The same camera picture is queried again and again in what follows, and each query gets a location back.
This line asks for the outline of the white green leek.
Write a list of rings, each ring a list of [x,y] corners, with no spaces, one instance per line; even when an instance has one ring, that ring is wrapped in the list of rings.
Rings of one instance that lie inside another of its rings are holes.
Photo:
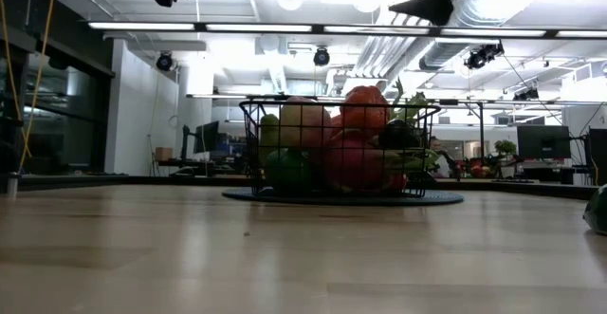
[[[389,121],[396,119],[405,120],[421,135],[420,147],[408,148],[399,151],[403,151],[405,154],[408,154],[413,160],[413,169],[425,167],[432,172],[432,167],[437,159],[436,153],[434,153],[430,147],[428,147],[424,153],[421,152],[422,148],[424,148],[426,145],[430,145],[428,140],[425,139],[425,134],[422,128],[423,120],[420,119],[422,115],[427,115],[429,112],[429,110],[426,108],[428,105],[427,99],[423,92],[416,92],[404,103],[400,103],[404,96],[404,86],[400,79],[396,80],[395,88],[397,90],[397,94],[393,101],[395,108],[390,111]]]

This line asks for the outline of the orange-red bell pepper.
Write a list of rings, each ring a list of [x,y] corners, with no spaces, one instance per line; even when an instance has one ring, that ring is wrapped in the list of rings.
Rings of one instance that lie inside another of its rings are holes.
[[[390,119],[388,102],[374,86],[356,86],[345,96],[345,106],[332,119],[332,134],[342,130],[361,130],[367,137],[374,137]]]

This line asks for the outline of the small green avocado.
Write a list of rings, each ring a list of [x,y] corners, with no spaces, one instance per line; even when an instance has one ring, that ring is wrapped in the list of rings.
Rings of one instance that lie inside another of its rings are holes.
[[[403,150],[421,146],[421,135],[405,120],[391,120],[378,135],[383,149]]]

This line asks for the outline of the pink white peach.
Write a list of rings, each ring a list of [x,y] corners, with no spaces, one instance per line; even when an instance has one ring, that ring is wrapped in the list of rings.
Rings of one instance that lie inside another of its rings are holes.
[[[282,147],[320,148],[331,138],[331,118],[328,111],[314,100],[290,97],[280,110]]]

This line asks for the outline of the pink dragon fruit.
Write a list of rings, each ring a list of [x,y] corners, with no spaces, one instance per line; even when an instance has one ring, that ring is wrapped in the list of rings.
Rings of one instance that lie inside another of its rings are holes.
[[[344,193],[388,193],[390,175],[405,174],[402,157],[369,143],[360,130],[343,130],[325,145],[322,167],[327,183]]]

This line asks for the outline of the magenta round fruit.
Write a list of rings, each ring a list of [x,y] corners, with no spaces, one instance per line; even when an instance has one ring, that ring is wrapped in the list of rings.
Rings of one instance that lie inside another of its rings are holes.
[[[390,175],[384,191],[388,193],[401,193],[407,187],[408,178],[404,174]]]

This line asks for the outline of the bright green lime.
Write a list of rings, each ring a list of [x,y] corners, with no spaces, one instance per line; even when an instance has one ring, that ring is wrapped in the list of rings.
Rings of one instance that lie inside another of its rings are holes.
[[[312,189],[312,167],[304,154],[295,149],[280,149],[267,156],[265,178],[275,191],[295,194]]]

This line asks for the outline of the long linear ceiling light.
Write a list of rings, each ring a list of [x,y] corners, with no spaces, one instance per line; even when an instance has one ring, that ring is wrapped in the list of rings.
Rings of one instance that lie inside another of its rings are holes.
[[[91,28],[103,31],[133,32],[212,32],[212,33],[277,33],[347,36],[395,36],[466,39],[515,40],[603,40],[607,29],[569,28],[455,28],[429,26],[379,26],[334,24],[271,23],[180,23],[180,22],[90,22]]]
[[[187,94],[187,98],[191,99],[208,99],[208,100],[230,100],[230,101],[276,101],[282,102],[286,101],[290,98],[290,95],[237,95],[237,94],[227,94],[227,95],[219,95],[219,94],[211,94],[211,95],[200,95],[200,94]],[[489,105],[539,105],[539,106],[607,106],[607,101],[594,102],[594,101],[559,101],[559,100],[550,100],[550,101],[541,101],[541,100],[530,100],[530,101],[508,101],[508,100],[483,100],[483,99],[456,99],[456,98],[447,98],[447,99],[437,99],[437,98],[427,98],[428,104],[441,104],[441,105],[464,105],[464,104],[476,104],[483,103]]]

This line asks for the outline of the person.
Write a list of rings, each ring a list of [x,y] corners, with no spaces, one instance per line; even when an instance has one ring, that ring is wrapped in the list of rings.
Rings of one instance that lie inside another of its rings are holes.
[[[435,178],[458,177],[458,167],[455,159],[442,148],[437,137],[431,137],[430,148],[436,153],[437,159],[432,167],[432,176]]]

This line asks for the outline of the black computer monitor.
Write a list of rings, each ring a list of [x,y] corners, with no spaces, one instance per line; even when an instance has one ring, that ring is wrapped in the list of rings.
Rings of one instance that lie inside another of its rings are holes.
[[[520,125],[517,127],[518,155],[524,159],[571,157],[567,126]]]
[[[219,122],[212,121],[195,128],[193,152],[195,154],[214,151],[218,141]]]
[[[589,130],[589,153],[591,164],[596,167],[596,183],[607,184],[607,129]]]

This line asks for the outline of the green potted plant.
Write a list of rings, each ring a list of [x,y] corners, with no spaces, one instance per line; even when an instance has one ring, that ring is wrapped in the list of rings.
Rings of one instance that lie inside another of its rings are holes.
[[[514,142],[502,139],[494,143],[495,151],[501,156],[514,156],[517,154],[517,146]]]

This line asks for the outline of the pile of colourful toys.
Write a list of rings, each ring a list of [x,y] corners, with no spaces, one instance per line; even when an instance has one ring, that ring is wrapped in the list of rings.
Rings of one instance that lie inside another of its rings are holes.
[[[498,159],[492,155],[487,157],[465,157],[458,162],[461,176],[467,178],[494,178],[497,176]]]

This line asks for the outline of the dark round mat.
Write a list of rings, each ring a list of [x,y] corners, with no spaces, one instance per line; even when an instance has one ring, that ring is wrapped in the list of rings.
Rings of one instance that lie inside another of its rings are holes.
[[[225,198],[250,202],[349,207],[424,207],[458,204],[464,201],[462,195],[445,191],[426,191],[420,197],[412,194],[374,196],[321,193],[291,196],[278,194],[271,188],[265,188],[258,194],[254,194],[251,188],[233,188],[223,191],[222,195]]]

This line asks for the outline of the watermelon slice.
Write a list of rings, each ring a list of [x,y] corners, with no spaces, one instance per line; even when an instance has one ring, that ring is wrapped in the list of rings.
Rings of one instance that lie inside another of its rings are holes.
[[[593,232],[607,236],[607,184],[592,195],[582,218]]]

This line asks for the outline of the black metal table frame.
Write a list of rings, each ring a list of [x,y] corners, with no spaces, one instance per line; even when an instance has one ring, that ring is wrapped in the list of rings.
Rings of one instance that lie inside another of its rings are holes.
[[[0,175],[0,191],[11,178],[17,180],[19,191],[53,190],[62,188],[98,187],[110,185],[162,185],[162,186],[204,186],[251,189],[253,181],[248,178],[222,177],[167,177],[128,175]],[[588,200],[598,189],[597,186],[575,186],[551,183],[498,182],[489,179],[464,179],[452,181],[440,179],[425,186],[427,191],[470,191],[531,194],[558,198]]]

